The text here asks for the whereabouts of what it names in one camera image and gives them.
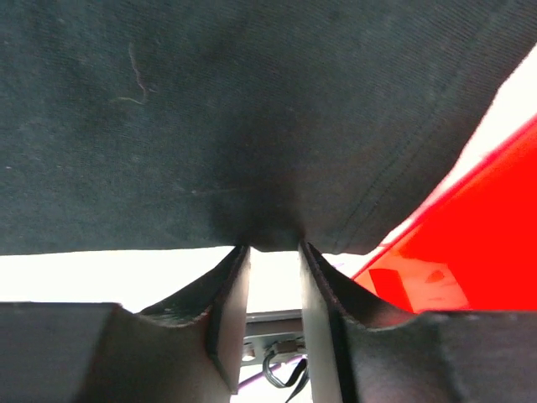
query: black plastic part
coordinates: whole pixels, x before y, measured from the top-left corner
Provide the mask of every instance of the black plastic part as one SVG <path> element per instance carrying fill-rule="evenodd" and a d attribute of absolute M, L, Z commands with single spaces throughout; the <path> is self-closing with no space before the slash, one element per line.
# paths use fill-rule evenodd
<path fill-rule="evenodd" d="M 139 314 L 117 304 L 0 304 L 0 401 L 228 403 L 248 248 Z"/>
<path fill-rule="evenodd" d="M 315 403 L 537 401 L 537 314 L 426 312 L 380 300 L 300 244 Z"/>

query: black cable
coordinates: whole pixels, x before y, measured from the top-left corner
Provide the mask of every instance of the black cable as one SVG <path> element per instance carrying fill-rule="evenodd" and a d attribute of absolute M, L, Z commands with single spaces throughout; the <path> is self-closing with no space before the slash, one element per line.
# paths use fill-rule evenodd
<path fill-rule="evenodd" d="M 308 371 L 308 360 L 307 359 L 301 359 L 299 363 L 296 365 L 296 368 L 293 370 L 293 373 L 289 377 L 289 380 L 287 382 L 283 382 L 281 379 L 276 377 L 274 373 L 272 372 L 272 369 L 270 368 L 270 361 L 276 357 L 276 353 L 274 351 L 271 351 L 267 354 L 265 359 L 263 360 L 263 375 L 267 379 L 267 381 L 276 388 L 283 389 L 283 388 L 289 388 L 296 384 L 298 380 L 298 384 L 295 387 L 295 390 L 293 390 L 293 393 L 291 393 L 291 396 L 289 399 L 285 402 L 288 403 L 296 397 L 308 384 L 308 381 L 310 380 L 310 373 Z"/>
<path fill-rule="evenodd" d="M 302 374 L 302 378 L 300 378 L 299 383 L 296 384 L 295 390 L 293 390 L 293 393 L 291 393 L 291 396 L 289 396 L 289 399 L 287 399 L 285 403 L 289 403 L 302 390 L 304 390 L 309 380 L 310 380 L 310 372 L 308 371 L 308 368 L 306 367 L 306 369 L 304 370 L 304 373 Z"/>

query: red plastic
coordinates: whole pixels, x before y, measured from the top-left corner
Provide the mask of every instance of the red plastic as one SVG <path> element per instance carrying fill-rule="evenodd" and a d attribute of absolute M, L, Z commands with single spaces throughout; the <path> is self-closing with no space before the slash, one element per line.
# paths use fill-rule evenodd
<path fill-rule="evenodd" d="M 355 281 L 396 306 L 537 309 L 537 116 L 453 186 Z"/>

